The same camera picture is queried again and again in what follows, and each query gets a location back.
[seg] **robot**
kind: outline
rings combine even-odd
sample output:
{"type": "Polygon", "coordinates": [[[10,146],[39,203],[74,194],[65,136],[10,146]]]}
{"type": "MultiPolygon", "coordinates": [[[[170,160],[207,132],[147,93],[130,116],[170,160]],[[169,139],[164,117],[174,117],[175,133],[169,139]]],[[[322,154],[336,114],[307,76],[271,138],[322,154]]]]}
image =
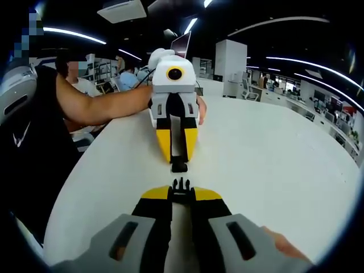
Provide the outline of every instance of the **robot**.
{"type": "Polygon", "coordinates": [[[171,49],[153,52],[149,60],[153,76],[150,116],[159,146],[172,171],[187,171],[197,141],[199,112],[195,93],[196,74],[190,61],[176,56],[171,49]],[[182,156],[172,156],[171,115],[181,120],[182,156]]]}
{"type": "Polygon", "coordinates": [[[304,273],[312,265],[281,253],[274,239],[222,197],[183,178],[145,192],[132,214],[122,214],[97,233],[89,249],[53,272],[164,272],[171,240],[172,204],[189,206],[199,272],[304,273]]]}

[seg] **gray handle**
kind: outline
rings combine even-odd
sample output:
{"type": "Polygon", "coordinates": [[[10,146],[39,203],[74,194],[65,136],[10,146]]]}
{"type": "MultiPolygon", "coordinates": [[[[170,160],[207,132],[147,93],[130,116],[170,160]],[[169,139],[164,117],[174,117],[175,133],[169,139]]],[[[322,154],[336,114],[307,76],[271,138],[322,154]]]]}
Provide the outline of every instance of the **gray handle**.
{"type": "Polygon", "coordinates": [[[97,233],[90,248],[73,261],[65,261],[53,266],[54,272],[128,272],[139,273],[144,247],[155,219],[123,214],[109,226],[97,233]],[[122,234],[125,227],[132,224],[132,235],[122,234]],[[121,260],[112,258],[117,241],[127,243],[121,260]]]}
{"type": "Polygon", "coordinates": [[[220,245],[226,273],[298,273],[312,266],[279,252],[273,238],[241,214],[212,218],[209,222],[220,245]]]}

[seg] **ceiling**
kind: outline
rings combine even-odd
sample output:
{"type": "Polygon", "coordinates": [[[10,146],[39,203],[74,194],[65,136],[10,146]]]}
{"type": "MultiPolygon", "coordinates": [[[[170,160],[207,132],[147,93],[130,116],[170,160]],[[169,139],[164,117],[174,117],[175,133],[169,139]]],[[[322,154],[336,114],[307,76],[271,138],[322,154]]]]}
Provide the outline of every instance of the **ceiling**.
{"type": "MultiPolygon", "coordinates": [[[[85,53],[113,59],[117,49],[148,60],[147,52],[159,47],[169,48],[175,38],[165,37],[163,31],[170,29],[183,34],[192,18],[198,18],[192,28],[188,58],[214,59],[215,44],[225,39],[246,44],[248,64],[280,69],[280,75],[299,78],[294,73],[310,76],[305,69],[317,68],[289,61],[267,60],[266,56],[285,57],[320,64],[347,75],[363,86],[364,42],[360,8],[347,3],[334,6],[332,2],[312,1],[243,1],[213,0],[205,9],[204,0],[165,1],[160,12],[148,14],[147,18],[111,24],[96,12],[105,0],[98,1],[43,1],[42,21],[45,27],[72,30],[106,41],[106,45],[62,34],[46,32],[39,40],[36,57],[51,56],[47,48],[74,48],[85,53]],[[233,36],[229,34],[244,27],[273,19],[291,16],[311,16],[326,19],[329,23],[294,20],[258,26],[233,36]]],[[[144,8],[154,0],[142,0],[144,8]]],[[[319,79],[354,98],[364,105],[364,92],[358,87],[320,69],[319,79]]]]}

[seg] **white table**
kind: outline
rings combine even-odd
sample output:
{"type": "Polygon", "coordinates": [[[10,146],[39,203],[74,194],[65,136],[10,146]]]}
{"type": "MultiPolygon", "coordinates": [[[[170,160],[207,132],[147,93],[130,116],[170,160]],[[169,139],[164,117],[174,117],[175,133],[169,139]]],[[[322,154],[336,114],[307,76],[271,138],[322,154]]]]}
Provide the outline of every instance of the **white table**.
{"type": "Polygon", "coordinates": [[[345,148],[347,149],[348,153],[350,153],[351,150],[354,150],[354,152],[359,155],[359,149],[356,147],[355,143],[351,138],[349,138],[343,131],[341,131],[333,122],[329,121],[325,118],[323,114],[317,113],[313,108],[310,108],[306,104],[303,104],[299,101],[294,101],[292,99],[286,98],[287,102],[290,104],[294,104],[305,111],[308,111],[315,115],[315,123],[320,125],[320,122],[326,123],[326,130],[328,129],[328,133],[330,134],[331,130],[335,131],[337,134],[339,134],[342,138],[344,138],[345,142],[349,145],[348,147],[345,145],[345,148]]]}
{"type": "MultiPolygon", "coordinates": [[[[354,161],[290,109],[230,98],[205,101],[208,116],[183,176],[192,186],[220,193],[233,214],[283,233],[318,262],[355,205],[361,184],[354,161]]],[[[147,111],[114,120],[58,196],[45,234],[45,260],[55,264],[78,257],[98,231],[131,213],[145,191],[177,177],[162,157],[147,111]]],[[[181,227],[175,220],[172,225],[181,227]]],[[[187,259],[189,251],[182,252],[187,259]]],[[[173,261],[168,267],[182,271],[173,261]]]]}

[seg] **cable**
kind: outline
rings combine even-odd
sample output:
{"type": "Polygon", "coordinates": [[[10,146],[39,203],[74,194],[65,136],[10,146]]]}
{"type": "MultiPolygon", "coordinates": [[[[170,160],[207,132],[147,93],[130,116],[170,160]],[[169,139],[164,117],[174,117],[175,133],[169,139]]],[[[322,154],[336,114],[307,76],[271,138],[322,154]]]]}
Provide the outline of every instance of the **cable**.
{"type": "Polygon", "coordinates": [[[196,82],[197,82],[197,84],[198,84],[198,88],[200,88],[200,90],[201,90],[201,85],[198,83],[198,81],[196,80],[196,82]]]}
{"type": "Polygon", "coordinates": [[[135,87],[135,89],[138,88],[143,83],[143,81],[145,81],[147,78],[149,78],[150,74],[153,73],[154,71],[155,71],[155,69],[153,69],[151,72],[149,72],[149,74],[146,75],[142,81],[140,81],[140,83],[135,87]]]}

